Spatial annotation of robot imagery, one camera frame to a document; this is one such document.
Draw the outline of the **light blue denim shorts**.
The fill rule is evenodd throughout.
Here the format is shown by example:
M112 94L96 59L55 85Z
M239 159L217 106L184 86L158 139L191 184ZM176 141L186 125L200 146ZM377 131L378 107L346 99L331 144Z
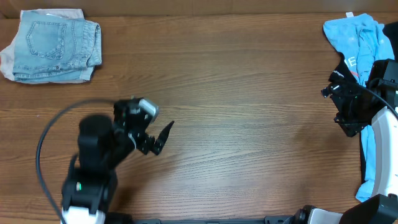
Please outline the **light blue denim shorts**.
M22 13L14 49L15 81L85 81L90 79L94 67L101 64L99 24L37 11Z

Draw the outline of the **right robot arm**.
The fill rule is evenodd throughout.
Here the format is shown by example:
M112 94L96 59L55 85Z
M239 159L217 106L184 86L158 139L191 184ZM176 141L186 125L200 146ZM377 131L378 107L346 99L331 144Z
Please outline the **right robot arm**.
M359 205L335 213L306 205L286 223L394 223L397 220L397 108L376 88L333 80L322 90L339 112L335 123L352 137L370 124L376 143L376 171L371 197Z

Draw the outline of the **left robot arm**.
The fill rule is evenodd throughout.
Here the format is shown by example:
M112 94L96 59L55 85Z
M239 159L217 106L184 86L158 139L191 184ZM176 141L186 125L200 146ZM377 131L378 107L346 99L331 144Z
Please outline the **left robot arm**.
M158 137L146 133L159 107L146 98L113 103L113 118L92 114L79 123L78 154L62 186L63 223L105 223L115 194L117 166L134 150L159 155L173 123Z

